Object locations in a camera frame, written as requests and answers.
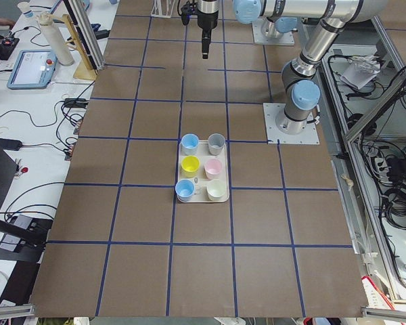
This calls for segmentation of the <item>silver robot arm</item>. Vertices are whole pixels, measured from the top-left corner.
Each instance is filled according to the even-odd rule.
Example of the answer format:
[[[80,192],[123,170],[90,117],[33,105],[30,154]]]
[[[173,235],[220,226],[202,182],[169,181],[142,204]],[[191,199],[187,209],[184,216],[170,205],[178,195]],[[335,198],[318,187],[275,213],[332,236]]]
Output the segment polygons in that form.
[[[379,14],[387,1],[234,1],[235,18],[249,24],[265,17],[274,22],[283,17],[318,18],[312,36],[298,57],[288,62],[281,77],[286,91],[284,110],[275,118],[277,128],[289,135],[303,131],[320,98],[312,78],[321,59],[346,24],[363,22]]]

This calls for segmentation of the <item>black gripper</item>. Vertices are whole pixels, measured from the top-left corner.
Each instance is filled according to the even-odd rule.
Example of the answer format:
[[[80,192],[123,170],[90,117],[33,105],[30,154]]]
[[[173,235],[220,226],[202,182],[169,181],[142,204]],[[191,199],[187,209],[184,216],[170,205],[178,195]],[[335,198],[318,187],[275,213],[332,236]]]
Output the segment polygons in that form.
[[[218,0],[197,0],[198,26],[202,29],[202,58],[208,59],[211,30],[217,27]]]

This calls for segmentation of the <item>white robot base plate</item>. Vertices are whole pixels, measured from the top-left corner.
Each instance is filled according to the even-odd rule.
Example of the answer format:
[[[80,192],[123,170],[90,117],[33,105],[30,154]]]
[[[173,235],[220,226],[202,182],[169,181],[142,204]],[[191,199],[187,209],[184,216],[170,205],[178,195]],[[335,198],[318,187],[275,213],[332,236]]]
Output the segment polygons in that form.
[[[264,103],[267,141],[270,144],[319,145],[319,137],[313,113],[307,120],[293,121],[285,115],[285,104]]]

